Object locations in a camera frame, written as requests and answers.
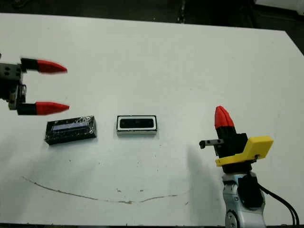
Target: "yellow plastic part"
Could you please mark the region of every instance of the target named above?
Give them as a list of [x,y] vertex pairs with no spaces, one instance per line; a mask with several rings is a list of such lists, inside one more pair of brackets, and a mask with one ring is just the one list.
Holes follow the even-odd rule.
[[265,158],[274,140],[269,136],[250,137],[242,153],[216,159],[217,166]]

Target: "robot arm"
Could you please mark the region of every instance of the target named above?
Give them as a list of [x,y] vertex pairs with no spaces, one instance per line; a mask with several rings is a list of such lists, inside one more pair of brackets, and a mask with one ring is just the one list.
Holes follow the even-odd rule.
[[27,70],[46,74],[67,72],[65,67],[45,60],[21,58],[20,64],[0,63],[0,98],[8,102],[10,110],[17,110],[19,115],[47,115],[69,109],[67,105],[53,102],[26,104],[27,87],[22,79]]
[[227,228],[265,228],[263,211],[265,198],[271,195],[286,205],[293,218],[293,226],[299,225],[295,209],[284,199],[262,187],[251,164],[265,158],[273,140],[269,136],[247,138],[246,133],[237,133],[229,113],[218,106],[215,111],[215,128],[218,139],[200,141],[200,148],[214,146],[219,157],[216,165],[222,167],[223,198],[226,204],[225,224]]

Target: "black box wrapped in plastic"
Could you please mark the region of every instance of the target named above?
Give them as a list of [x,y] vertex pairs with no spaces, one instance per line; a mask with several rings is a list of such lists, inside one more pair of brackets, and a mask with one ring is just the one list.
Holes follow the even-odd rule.
[[94,116],[90,115],[48,122],[44,140],[53,145],[96,137],[96,121]]

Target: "white tabletop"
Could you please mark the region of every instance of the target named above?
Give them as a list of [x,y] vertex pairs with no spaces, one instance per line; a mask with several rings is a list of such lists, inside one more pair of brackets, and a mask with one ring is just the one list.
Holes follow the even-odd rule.
[[[217,105],[239,133],[273,137],[253,171],[304,219],[304,57],[285,32],[0,14],[0,45],[1,62],[66,66],[61,75],[28,72],[24,83],[29,103],[70,105],[17,116],[0,103],[0,222],[223,225],[223,172],[213,148],[198,145],[217,136]],[[156,115],[159,132],[118,137],[124,114]],[[97,139],[44,142],[47,121],[83,115],[95,116]],[[291,223],[268,196],[265,221]]]

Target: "red fingertip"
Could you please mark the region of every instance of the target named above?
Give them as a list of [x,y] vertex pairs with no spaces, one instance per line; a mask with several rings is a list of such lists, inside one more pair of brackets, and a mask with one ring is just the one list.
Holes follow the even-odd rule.
[[36,102],[37,115],[48,115],[53,113],[60,113],[70,108],[65,104],[58,104],[54,102]]
[[37,60],[37,63],[38,63],[38,71],[41,73],[67,72],[67,69],[64,66],[54,62]]
[[222,106],[218,106],[215,109],[215,128],[230,126],[234,127],[233,121],[230,118],[229,113]]

